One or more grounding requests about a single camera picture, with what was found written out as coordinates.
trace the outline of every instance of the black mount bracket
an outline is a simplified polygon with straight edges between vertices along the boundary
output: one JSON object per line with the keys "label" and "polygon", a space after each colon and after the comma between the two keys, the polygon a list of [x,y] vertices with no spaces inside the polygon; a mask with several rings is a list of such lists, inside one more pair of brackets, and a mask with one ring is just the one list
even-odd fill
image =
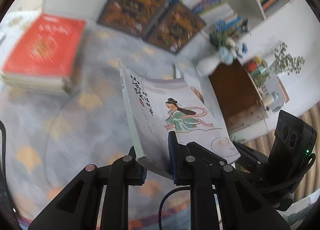
{"label": "black mount bracket", "polygon": [[87,165],[32,221],[29,230],[95,230],[103,186],[101,230],[128,230],[128,188],[142,186],[147,170],[134,148],[113,164]]}

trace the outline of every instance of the black cable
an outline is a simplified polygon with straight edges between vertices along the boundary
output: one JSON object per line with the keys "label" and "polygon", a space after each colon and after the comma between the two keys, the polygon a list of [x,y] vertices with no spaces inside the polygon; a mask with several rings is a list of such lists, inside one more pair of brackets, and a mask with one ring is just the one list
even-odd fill
{"label": "black cable", "polygon": [[171,196],[173,193],[181,191],[181,190],[190,190],[190,187],[179,187],[171,190],[168,192],[161,200],[160,206],[159,206],[159,213],[158,213],[158,224],[159,224],[159,229],[162,230],[162,224],[161,224],[161,214],[162,214],[162,207],[164,205],[164,202],[166,199]]}
{"label": "black cable", "polygon": [[283,183],[280,183],[280,184],[277,184],[277,185],[274,185],[271,187],[258,188],[257,190],[259,191],[259,193],[265,194],[265,193],[277,191],[277,190],[285,188],[285,187],[289,187],[290,185],[292,185],[295,182],[297,182],[298,180],[300,180],[308,172],[308,170],[314,164],[315,160],[316,160],[316,155],[314,153],[311,153],[309,156],[308,164],[306,164],[304,169],[302,169],[301,172],[299,172],[295,177],[293,177],[292,179],[290,179],[286,182],[283,182]]}
{"label": "black cable", "polygon": [[4,187],[6,188],[6,191],[8,191],[7,177],[5,174],[5,149],[6,149],[7,133],[5,131],[5,126],[2,123],[2,121],[0,121],[0,130],[1,130],[1,136],[2,136],[2,141],[1,141],[1,145],[2,145],[2,151],[1,151],[2,177],[3,177],[3,181],[4,181]]}

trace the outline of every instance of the cartoon girl illustration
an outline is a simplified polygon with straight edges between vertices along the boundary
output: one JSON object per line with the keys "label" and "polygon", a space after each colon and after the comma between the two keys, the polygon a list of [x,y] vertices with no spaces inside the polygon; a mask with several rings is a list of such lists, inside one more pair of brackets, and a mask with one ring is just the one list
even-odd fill
{"label": "cartoon girl illustration", "polygon": [[[168,111],[169,118],[166,120],[168,125],[164,126],[167,130],[175,128],[176,131],[191,131],[196,128],[197,124],[202,124],[206,127],[213,127],[212,124],[206,124],[201,119],[195,119],[195,117],[202,117],[207,114],[207,110],[202,107],[188,107],[181,108],[179,107],[177,101],[173,98],[168,98],[168,101],[165,103],[170,109]],[[191,109],[201,109],[203,112],[197,114]]]}

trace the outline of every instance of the red book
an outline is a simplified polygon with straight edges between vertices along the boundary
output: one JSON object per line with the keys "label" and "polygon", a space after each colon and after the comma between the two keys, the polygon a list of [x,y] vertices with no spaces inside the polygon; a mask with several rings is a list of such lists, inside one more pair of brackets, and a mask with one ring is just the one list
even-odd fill
{"label": "red book", "polygon": [[50,78],[56,86],[57,78],[70,78],[85,24],[83,20],[41,14],[6,60],[4,82],[30,87],[41,82],[44,87]]}

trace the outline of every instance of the metal screw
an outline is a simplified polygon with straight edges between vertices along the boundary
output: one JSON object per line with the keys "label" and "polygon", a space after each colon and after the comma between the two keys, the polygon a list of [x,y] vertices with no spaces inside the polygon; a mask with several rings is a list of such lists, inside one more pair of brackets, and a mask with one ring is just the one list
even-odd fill
{"label": "metal screw", "polygon": [[86,171],[93,171],[96,167],[93,165],[93,164],[89,164],[85,167],[85,170]]}
{"label": "metal screw", "polygon": [[230,172],[233,170],[233,167],[229,164],[223,166],[224,171]]}
{"label": "metal screw", "polygon": [[194,156],[186,156],[186,161],[187,162],[194,162],[196,158]]}
{"label": "metal screw", "polygon": [[125,162],[129,162],[129,161],[132,161],[132,156],[130,156],[130,155],[125,155],[122,159],[123,159],[123,161],[125,161]]}

